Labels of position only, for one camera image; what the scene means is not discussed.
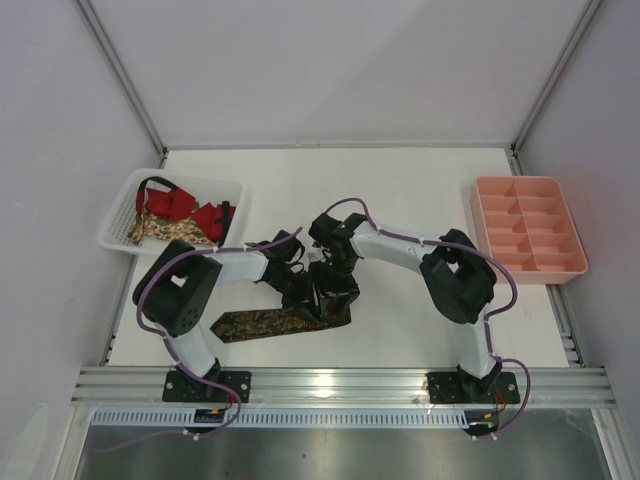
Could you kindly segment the dark brown patterned tie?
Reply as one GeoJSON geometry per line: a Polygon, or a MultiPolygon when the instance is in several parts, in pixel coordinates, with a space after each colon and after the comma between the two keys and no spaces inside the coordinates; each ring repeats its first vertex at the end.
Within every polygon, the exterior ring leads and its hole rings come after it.
{"type": "Polygon", "coordinates": [[[351,311],[324,316],[318,322],[285,309],[225,312],[210,327],[224,344],[261,340],[300,333],[313,333],[349,325],[351,311]]]}

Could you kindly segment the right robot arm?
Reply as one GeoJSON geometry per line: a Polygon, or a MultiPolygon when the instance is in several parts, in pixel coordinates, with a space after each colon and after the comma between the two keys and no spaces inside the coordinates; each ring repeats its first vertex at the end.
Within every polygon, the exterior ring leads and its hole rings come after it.
{"type": "Polygon", "coordinates": [[[429,245],[406,235],[379,233],[363,214],[339,221],[323,213],[312,222],[309,236],[328,252],[326,259],[309,264],[315,320],[342,313],[358,298],[354,269],[359,260],[408,269],[422,277],[435,308],[456,325],[462,391],[474,401],[490,393],[501,367],[487,345],[483,317],[494,299],[497,277],[463,232],[451,229],[429,245]]]}

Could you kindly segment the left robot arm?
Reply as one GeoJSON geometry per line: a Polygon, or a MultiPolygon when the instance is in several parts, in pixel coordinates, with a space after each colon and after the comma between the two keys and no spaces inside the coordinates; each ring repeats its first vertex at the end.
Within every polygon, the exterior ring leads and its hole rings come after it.
{"type": "Polygon", "coordinates": [[[138,326],[162,340],[190,384],[207,393],[222,385],[220,362],[199,327],[218,285],[265,283],[281,295],[285,310],[319,321],[309,274],[290,264],[304,249],[297,235],[281,230],[271,241],[209,249],[173,240],[138,283],[132,296],[138,326]]]}

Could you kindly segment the red tie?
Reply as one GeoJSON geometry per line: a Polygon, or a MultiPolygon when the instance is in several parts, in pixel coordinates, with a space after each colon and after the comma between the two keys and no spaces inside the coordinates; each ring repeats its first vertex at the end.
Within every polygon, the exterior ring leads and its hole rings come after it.
{"type": "Polygon", "coordinates": [[[137,193],[135,207],[136,216],[153,214],[172,222],[193,219],[205,236],[216,242],[212,246],[224,243],[236,211],[228,201],[200,205],[194,196],[181,188],[167,191],[145,188],[137,193]]]}

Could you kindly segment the beige floral tie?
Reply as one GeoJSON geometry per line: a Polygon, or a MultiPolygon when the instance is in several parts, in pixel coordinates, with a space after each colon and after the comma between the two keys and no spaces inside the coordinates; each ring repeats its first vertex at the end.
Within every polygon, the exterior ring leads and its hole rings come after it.
{"type": "Polygon", "coordinates": [[[127,237],[134,244],[139,244],[144,237],[150,237],[164,241],[182,240],[190,244],[216,245],[191,218],[172,222],[153,214],[137,215],[127,237]]]}

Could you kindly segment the white plastic basket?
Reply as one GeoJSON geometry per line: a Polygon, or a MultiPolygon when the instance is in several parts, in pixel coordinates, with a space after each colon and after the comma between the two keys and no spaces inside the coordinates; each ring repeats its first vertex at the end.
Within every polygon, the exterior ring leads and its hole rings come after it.
{"type": "Polygon", "coordinates": [[[120,250],[133,255],[158,255],[170,241],[144,237],[139,244],[132,243],[128,231],[136,216],[136,196],[145,188],[167,191],[181,188],[194,196],[200,205],[214,205],[228,201],[236,207],[226,240],[221,246],[236,246],[240,242],[242,229],[250,205],[249,189],[237,180],[211,175],[185,175],[160,169],[134,171],[120,189],[98,234],[99,244],[108,249],[120,250]]]}

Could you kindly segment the pink divided organizer tray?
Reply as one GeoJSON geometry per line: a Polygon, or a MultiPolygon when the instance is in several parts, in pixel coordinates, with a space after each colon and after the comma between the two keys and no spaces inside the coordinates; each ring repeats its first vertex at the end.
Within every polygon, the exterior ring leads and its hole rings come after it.
{"type": "Polygon", "coordinates": [[[479,246],[519,285],[564,285],[588,261],[558,180],[483,176],[471,209],[479,246]]]}

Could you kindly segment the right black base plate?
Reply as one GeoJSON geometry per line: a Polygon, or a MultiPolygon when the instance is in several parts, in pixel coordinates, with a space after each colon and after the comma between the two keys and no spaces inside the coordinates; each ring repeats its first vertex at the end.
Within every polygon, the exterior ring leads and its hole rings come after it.
{"type": "Polygon", "coordinates": [[[427,392],[433,404],[494,404],[495,401],[515,405],[521,401],[516,377],[499,372],[478,379],[464,371],[437,371],[426,375],[427,392]]]}

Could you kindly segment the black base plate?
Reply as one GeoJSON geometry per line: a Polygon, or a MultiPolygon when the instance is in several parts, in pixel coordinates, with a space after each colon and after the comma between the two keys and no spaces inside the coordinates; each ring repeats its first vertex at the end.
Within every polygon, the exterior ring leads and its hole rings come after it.
{"type": "Polygon", "coordinates": [[[464,371],[437,371],[426,375],[427,392],[433,404],[494,404],[495,401],[515,405],[521,401],[516,377],[499,372],[478,379],[464,371]]]}
{"type": "MultiPolygon", "coordinates": [[[[223,370],[217,383],[233,390],[242,402],[247,402],[251,390],[249,371],[223,370]]],[[[214,388],[194,380],[182,370],[167,373],[162,392],[162,401],[167,403],[225,403],[231,395],[225,390],[214,388]]]]}

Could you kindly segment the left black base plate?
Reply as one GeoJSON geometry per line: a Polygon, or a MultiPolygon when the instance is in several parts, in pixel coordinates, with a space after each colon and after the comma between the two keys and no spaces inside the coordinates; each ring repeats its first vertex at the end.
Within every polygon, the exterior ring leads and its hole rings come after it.
{"type": "MultiPolygon", "coordinates": [[[[233,390],[242,402],[247,402],[251,390],[249,371],[223,370],[217,383],[233,390]]],[[[182,370],[167,373],[162,392],[162,401],[167,403],[225,403],[231,395],[225,390],[214,388],[194,380],[182,370]]]]}

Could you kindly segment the right aluminium frame post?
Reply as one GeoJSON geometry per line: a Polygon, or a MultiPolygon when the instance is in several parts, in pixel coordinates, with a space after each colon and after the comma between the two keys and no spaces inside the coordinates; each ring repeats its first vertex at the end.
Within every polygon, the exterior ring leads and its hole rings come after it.
{"type": "Polygon", "coordinates": [[[589,0],[585,2],[578,19],[571,28],[549,74],[543,82],[541,90],[511,142],[510,150],[514,157],[518,156],[524,146],[605,5],[606,1],[604,0],[589,0]]]}

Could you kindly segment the aluminium frame post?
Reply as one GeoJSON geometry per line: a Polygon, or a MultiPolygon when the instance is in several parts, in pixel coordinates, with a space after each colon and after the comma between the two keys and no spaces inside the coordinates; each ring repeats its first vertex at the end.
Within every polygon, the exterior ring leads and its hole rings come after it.
{"type": "Polygon", "coordinates": [[[76,8],[85,28],[91,36],[104,63],[113,76],[132,114],[141,127],[152,149],[159,158],[160,164],[166,159],[168,148],[164,144],[144,101],[134,85],[126,66],[120,58],[117,49],[105,28],[99,13],[92,1],[74,0],[76,8]]]}
{"type": "Polygon", "coordinates": [[[510,150],[514,157],[518,156],[524,146],[605,5],[606,1],[604,0],[589,0],[585,2],[578,19],[571,28],[549,74],[543,82],[541,90],[511,142],[510,150]]]}

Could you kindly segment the aluminium mounting rail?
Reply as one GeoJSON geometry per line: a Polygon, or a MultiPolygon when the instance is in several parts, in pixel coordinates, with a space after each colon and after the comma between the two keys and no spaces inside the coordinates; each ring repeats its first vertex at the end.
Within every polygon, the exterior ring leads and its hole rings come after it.
{"type": "MultiPolygon", "coordinates": [[[[85,367],[72,391],[75,405],[156,406],[170,367],[85,367]]],[[[398,408],[428,406],[426,375],[448,368],[229,368],[249,371],[249,407],[398,408]]],[[[616,399],[602,368],[533,368],[515,375],[521,399],[532,409],[613,408],[616,399]]],[[[175,406],[210,403],[172,403],[175,406]]],[[[433,404],[443,408],[447,404],[433,404]]]]}

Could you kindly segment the left aluminium frame post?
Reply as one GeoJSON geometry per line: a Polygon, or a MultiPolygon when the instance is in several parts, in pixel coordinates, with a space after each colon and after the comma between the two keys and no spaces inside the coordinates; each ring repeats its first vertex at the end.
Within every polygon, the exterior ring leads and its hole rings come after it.
{"type": "Polygon", "coordinates": [[[74,0],[76,8],[85,28],[91,36],[104,63],[113,76],[132,114],[141,127],[152,149],[159,158],[160,164],[166,159],[168,148],[164,144],[144,101],[134,85],[126,66],[120,58],[117,49],[105,28],[99,13],[92,1],[74,0]]]}

